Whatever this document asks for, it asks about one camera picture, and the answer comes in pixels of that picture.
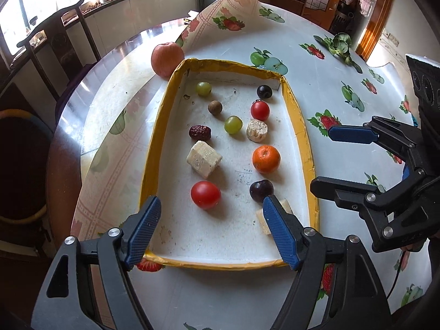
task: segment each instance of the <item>tofu cube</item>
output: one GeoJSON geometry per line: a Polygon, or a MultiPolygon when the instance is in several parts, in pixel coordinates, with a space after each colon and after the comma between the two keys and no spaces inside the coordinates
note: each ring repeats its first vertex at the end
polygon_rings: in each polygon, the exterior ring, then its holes
{"type": "Polygon", "coordinates": [[[204,141],[198,141],[191,148],[186,162],[205,180],[220,164],[223,157],[204,141]]]}
{"type": "MultiPolygon", "coordinates": [[[[291,207],[289,205],[289,202],[285,198],[280,201],[280,204],[284,208],[286,213],[289,213],[289,214],[293,215],[293,211],[292,211],[292,209],[291,209],[291,207]]],[[[256,215],[257,215],[257,219],[258,219],[258,222],[260,223],[261,230],[263,231],[263,233],[265,235],[270,235],[271,234],[271,230],[269,229],[269,226],[268,226],[268,224],[267,224],[267,222],[265,220],[265,216],[263,214],[263,209],[262,208],[259,209],[256,212],[256,215]]]]}

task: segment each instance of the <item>yellow tape edge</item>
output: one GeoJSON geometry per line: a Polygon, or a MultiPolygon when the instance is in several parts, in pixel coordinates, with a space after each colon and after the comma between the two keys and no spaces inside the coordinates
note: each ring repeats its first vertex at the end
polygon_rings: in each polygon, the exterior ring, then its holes
{"type": "MultiPolygon", "coordinates": [[[[166,128],[168,125],[169,115],[174,103],[175,96],[179,89],[179,85],[185,73],[188,72],[234,72],[254,76],[259,79],[278,79],[282,88],[282,95],[287,106],[292,126],[295,130],[296,138],[298,140],[298,147],[300,150],[301,161],[303,165],[304,182],[307,193],[307,203],[309,205],[310,226],[319,230],[319,204],[318,199],[310,192],[310,182],[316,177],[315,166],[313,164],[312,149],[310,147],[309,136],[307,134],[304,119],[298,102],[289,86],[285,77],[278,73],[250,67],[228,60],[189,58],[183,60],[176,70],[173,72],[167,89],[165,91],[162,102],[159,106],[153,131],[151,134],[150,146],[147,152],[147,160],[144,168],[144,177],[142,180],[142,187],[139,199],[139,208],[146,201],[146,199],[155,195],[158,190],[158,177],[160,158],[162,154],[162,146],[165,139],[166,128]]],[[[153,262],[180,266],[185,268],[196,269],[212,269],[212,270],[250,270],[265,268],[267,266],[282,266],[285,265],[281,259],[269,262],[260,263],[245,263],[245,264],[215,264],[215,263],[197,263],[197,262],[183,262],[168,258],[162,258],[153,254],[150,250],[145,252],[144,257],[153,262]]]]}

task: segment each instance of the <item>black plum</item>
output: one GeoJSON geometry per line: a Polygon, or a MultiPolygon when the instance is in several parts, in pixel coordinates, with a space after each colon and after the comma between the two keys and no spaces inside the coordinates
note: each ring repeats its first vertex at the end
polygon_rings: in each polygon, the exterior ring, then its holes
{"type": "Polygon", "coordinates": [[[263,202],[265,197],[274,194],[274,186],[266,179],[257,181],[250,185],[249,194],[254,201],[263,202]]]}
{"type": "Polygon", "coordinates": [[[257,95],[261,99],[267,99],[272,96],[272,88],[263,84],[257,88],[257,95]]]}

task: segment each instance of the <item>tray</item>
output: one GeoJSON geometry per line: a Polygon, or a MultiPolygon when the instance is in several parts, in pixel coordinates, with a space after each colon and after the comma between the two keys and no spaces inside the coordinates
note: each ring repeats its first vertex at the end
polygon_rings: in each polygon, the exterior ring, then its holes
{"type": "Polygon", "coordinates": [[[184,60],[169,81],[153,128],[142,182],[140,204],[149,195],[162,202],[161,220],[145,257],[157,263],[191,268],[244,270],[283,265],[271,236],[263,234],[256,217],[261,204],[249,196],[249,185],[267,178],[275,195],[286,198],[304,226],[318,229],[318,202],[309,191],[315,177],[309,138],[296,99],[278,73],[221,60],[184,60]],[[213,90],[206,98],[195,84],[208,81],[213,90]],[[256,89],[269,85],[271,115],[264,143],[281,154],[278,170],[260,175],[252,166],[252,152],[261,143],[246,137],[250,105],[256,89]],[[211,100],[219,100],[218,117],[208,112],[211,100]],[[234,136],[224,131],[224,120],[237,115],[243,128],[234,136]],[[208,141],[223,159],[208,178],[221,192],[221,202],[203,211],[191,200],[191,187],[203,178],[186,163],[195,143],[188,136],[192,125],[212,129],[208,141]]]}

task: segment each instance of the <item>green grape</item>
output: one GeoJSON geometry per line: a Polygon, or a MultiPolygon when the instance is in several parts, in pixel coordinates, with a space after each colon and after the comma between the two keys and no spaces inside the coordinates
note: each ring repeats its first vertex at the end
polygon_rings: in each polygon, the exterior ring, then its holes
{"type": "Polygon", "coordinates": [[[228,134],[238,133],[242,126],[243,126],[243,122],[239,117],[236,117],[235,115],[229,117],[224,122],[224,129],[228,134]]]}
{"type": "Polygon", "coordinates": [[[195,86],[195,91],[201,97],[206,97],[211,92],[211,85],[208,82],[199,82],[195,86]]]}

